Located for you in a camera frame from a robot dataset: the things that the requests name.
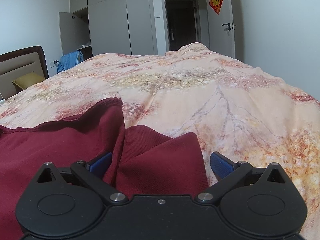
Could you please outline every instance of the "white wardrobe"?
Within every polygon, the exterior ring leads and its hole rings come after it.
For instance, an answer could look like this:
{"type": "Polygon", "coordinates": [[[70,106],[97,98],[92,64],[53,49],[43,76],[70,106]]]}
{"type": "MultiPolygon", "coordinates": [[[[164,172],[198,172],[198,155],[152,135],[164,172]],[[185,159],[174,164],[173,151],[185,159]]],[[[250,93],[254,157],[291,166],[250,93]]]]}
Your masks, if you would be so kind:
{"type": "Polygon", "coordinates": [[[81,44],[70,35],[83,36],[83,25],[79,29],[79,16],[87,11],[89,39],[92,55],[121,53],[127,55],[157,54],[156,31],[152,0],[70,0],[71,13],[60,15],[60,34],[63,53],[69,53],[81,44]]]}

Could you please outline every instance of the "door frame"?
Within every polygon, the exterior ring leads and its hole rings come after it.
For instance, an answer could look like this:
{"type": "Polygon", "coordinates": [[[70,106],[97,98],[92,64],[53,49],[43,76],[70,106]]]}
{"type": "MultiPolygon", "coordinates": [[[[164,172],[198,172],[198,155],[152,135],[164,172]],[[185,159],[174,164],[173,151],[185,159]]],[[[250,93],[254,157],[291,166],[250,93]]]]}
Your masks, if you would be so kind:
{"type": "MultiPolygon", "coordinates": [[[[183,1],[192,1],[193,2],[194,13],[195,13],[195,25],[196,25],[196,42],[201,42],[201,30],[199,28],[200,14],[199,14],[198,0],[183,0],[183,1]]],[[[170,47],[167,7],[165,8],[165,14],[166,14],[166,20],[167,20],[167,32],[168,32],[168,40],[169,40],[169,47],[170,47]]]]}
{"type": "Polygon", "coordinates": [[[167,16],[167,7],[166,7],[166,2],[165,0],[161,0],[162,1],[162,10],[163,10],[163,17],[164,17],[164,33],[165,33],[165,44],[166,44],[166,48],[167,51],[170,51],[170,41],[169,41],[169,32],[168,32],[168,16],[167,16]]]}

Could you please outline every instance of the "bed headboard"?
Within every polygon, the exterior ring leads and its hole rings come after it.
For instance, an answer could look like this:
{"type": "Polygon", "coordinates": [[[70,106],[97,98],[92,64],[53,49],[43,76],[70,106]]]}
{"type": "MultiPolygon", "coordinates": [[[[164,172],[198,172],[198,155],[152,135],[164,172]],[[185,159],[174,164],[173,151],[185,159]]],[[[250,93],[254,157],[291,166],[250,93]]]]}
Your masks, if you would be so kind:
{"type": "Polygon", "coordinates": [[[0,93],[2,96],[7,99],[17,94],[12,80],[31,72],[46,79],[49,77],[41,46],[19,49],[0,55],[0,93]]]}

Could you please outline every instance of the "red cloth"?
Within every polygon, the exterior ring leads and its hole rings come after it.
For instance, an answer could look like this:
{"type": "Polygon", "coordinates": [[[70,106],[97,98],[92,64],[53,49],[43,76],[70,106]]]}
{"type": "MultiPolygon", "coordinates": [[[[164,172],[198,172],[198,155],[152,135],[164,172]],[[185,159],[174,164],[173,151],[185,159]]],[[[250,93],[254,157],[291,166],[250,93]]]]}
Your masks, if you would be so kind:
{"type": "Polygon", "coordinates": [[[104,181],[127,196],[191,194],[208,187],[194,133],[172,139],[146,126],[124,128],[122,101],[108,98],[82,115],[35,128],[0,126],[1,238],[22,236],[14,210],[19,197],[46,161],[56,167],[112,152],[104,181]]]}

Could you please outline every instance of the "silver bolt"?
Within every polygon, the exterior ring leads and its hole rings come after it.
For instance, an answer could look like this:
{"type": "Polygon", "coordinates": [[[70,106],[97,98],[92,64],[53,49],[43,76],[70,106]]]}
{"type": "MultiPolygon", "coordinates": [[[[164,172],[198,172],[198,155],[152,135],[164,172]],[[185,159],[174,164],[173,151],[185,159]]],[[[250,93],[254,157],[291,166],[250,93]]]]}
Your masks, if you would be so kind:
{"type": "Polygon", "coordinates": [[[198,199],[200,199],[202,201],[209,201],[209,200],[213,199],[213,196],[210,193],[200,193],[198,195],[198,199]]]}
{"type": "Polygon", "coordinates": [[[159,203],[159,204],[165,204],[165,200],[164,200],[164,199],[159,199],[159,200],[158,200],[158,203],[159,203]]]}
{"type": "Polygon", "coordinates": [[[110,196],[110,199],[115,202],[123,201],[125,199],[125,194],[122,193],[113,193],[110,196]]]}

